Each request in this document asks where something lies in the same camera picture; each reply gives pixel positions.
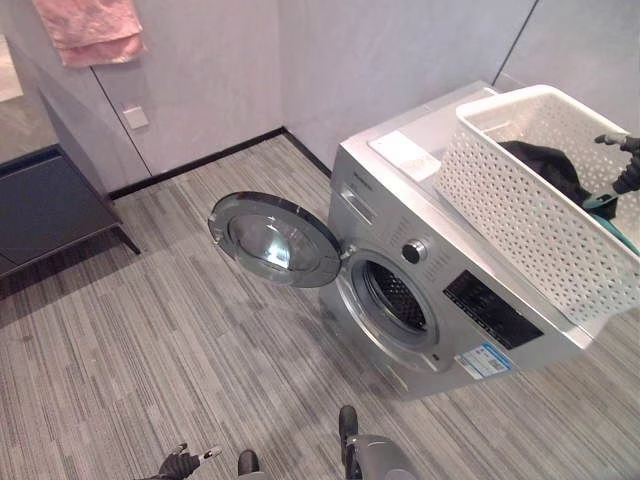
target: wall seam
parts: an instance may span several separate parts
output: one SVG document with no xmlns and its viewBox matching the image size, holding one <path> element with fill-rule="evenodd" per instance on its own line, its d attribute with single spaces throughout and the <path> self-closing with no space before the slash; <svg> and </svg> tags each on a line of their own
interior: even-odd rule
<svg viewBox="0 0 640 480">
<path fill-rule="evenodd" d="M 131 134 L 129 133 L 129 130 L 127 130 L 127 127 L 125 126 L 124 122 L 120 118 L 120 115 L 118 115 L 118 110 L 116 110 L 116 106 L 113 104 L 113 102 L 109 98 L 109 95 L 107 95 L 107 91 L 105 90 L 104 86 L 102 85 L 102 82 L 100 81 L 100 78 L 98 77 L 98 74 L 93 69 L 93 67 L 89 67 L 89 70 L 91 70 L 91 73 L 93 73 L 93 76 L 95 77 L 96 82 L 98 82 L 98 85 L 100 86 L 100 90 L 102 90 L 104 98 L 106 98 L 107 102 L 109 103 L 109 105 L 111 105 L 111 109 L 113 110 L 113 113 L 116 115 L 116 118 L 118 119 L 118 122 L 120 122 L 120 125 L 122 125 L 122 129 L 124 130 L 124 133 L 127 134 L 127 137 L 129 138 L 129 141 L 131 142 L 131 145 L 133 146 L 133 149 L 138 154 L 138 158 L 140 158 L 140 161 L 144 165 L 144 168 L 146 168 L 147 172 L 149 172 L 149 176 L 153 176 L 153 173 L 151 173 L 151 169 L 149 168 L 149 165 L 147 165 L 147 162 L 144 161 L 144 157 L 142 156 L 142 153 L 140 152 L 140 150 L 138 150 L 138 146 L 136 145 L 136 142 L 133 141 L 133 137 L 131 137 Z"/>
<path fill-rule="evenodd" d="M 516 35 L 516 38 L 514 39 L 513 43 L 511 44 L 511 47 L 509 48 L 509 51 L 507 52 L 506 57 L 504 57 L 504 61 L 500 65 L 500 68 L 498 68 L 498 73 L 496 73 L 496 76 L 493 78 L 493 81 L 491 82 L 492 86 L 495 86 L 496 82 L 498 81 L 498 78 L 500 77 L 500 74 L 504 70 L 504 67 L 507 65 L 507 62 L 509 61 L 509 58 L 511 57 L 511 54 L 513 53 L 513 51 L 516 48 L 516 44 L 518 43 L 518 40 L 520 40 L 520 37 L 522 36 L 522 32 L 524 32 L 524 29 L 527 26 L 527 24 L 529 23 L 529 20 L 531 19 L 531 15 L 533 15 L 533 11 L 536 9 L 536 7 L 538 6 L 539 2 L 540 2 L 540 0 L 535 0 L 533 2 L 533 5 L 531 6 L 531 10 L 529 10 L 529 13 L 527 14 L 527 17 L 524 19 L 524 22 L 522 23 L 522 26 L 520 27 L 520 31 L 518 31 L 518 34 Z"/>
</svg>

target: striped carpet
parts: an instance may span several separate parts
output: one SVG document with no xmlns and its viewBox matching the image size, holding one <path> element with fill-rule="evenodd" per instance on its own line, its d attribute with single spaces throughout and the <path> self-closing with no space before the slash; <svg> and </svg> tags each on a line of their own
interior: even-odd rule
<svg viewBox="0 0 640 480">
<path fill-rule="evenodd" d="M 194 480 L 246 447 L 274 479 L 337 479 L 345 403 L 425 479 L 640 478 L 637 312 L 571 361 L 400 401 L 315 290 L 214 249 L 205 218 L 242 189 L 326 217 L 328 180 L 277 137 L 119 199 L 141 256 L 107 235 L 0 280 L 1 479 L 144 477 L 183 440 L 224 449 Z"/>
</svg>

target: wheel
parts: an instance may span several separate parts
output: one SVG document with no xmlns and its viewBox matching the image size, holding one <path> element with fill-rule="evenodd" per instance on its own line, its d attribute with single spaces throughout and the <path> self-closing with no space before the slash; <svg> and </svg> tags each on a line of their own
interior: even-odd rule
<svg viewBox="0 0 640 480">
<path fill-rule="evenodd" d="M 238 476 L 259 471 L 260 462 L 258 462 L 256 452 L 253 450 L 245 450 L 242 452 L 238 457 Z"/>
<path fill-rule="evenodd" d="M 338 432 L 340 433 L 340 457 L 346 465 L 347 438 L 358 434 L 358 414 L 351 405 L 345 405 L 338 415 Z"/>
</svg>

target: wall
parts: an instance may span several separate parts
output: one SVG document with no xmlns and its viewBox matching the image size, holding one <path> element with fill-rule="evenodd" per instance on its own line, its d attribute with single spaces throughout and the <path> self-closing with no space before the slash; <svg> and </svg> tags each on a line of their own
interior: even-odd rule
<svg viewBox="0 0 640 480">
<path fill-rule="evenodd" d="M 496 86 L 545 83 L 640 135 L 640 2 L 541 0 Z"/>
<path fill-rule="evenodd" d="M 282 126 L 276 0 L 137 0 L 149 51 L 94 70 L 152 174 Z"/>
<path fill-rule="evenodd" d="M 0 21 L 14 48 L 37 66 L 40 88 L 93 160 L 106 189 L 148 178 L 93 73 L 60 64 L 31 1 L 0 0 Z"/>
<path fill-rule="evenodd" d="M 533 0 L 279 0 L 285 126 L 329 167 L 338 143 L 482 79 Z"/>
</svg>

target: white plastic basket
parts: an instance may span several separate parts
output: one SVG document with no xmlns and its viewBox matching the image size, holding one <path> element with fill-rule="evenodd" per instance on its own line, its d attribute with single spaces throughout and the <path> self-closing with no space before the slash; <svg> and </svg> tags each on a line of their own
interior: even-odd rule
<svg viewBox="0 0 640 480">
<path fill-rule="evenodd" d="M 538 85 L 457 109 L 459 127 L 437 187 L 449 202 L 572 322 L 593 333 L 640 305 L 640 259 L 498 142 L 562 150 L 591 192 L 630 161 L 594 143 L 623 130 L 559 90 Z M 636 246 L 640 192 L 618 199 L 615 226 Z"/>
</svg>

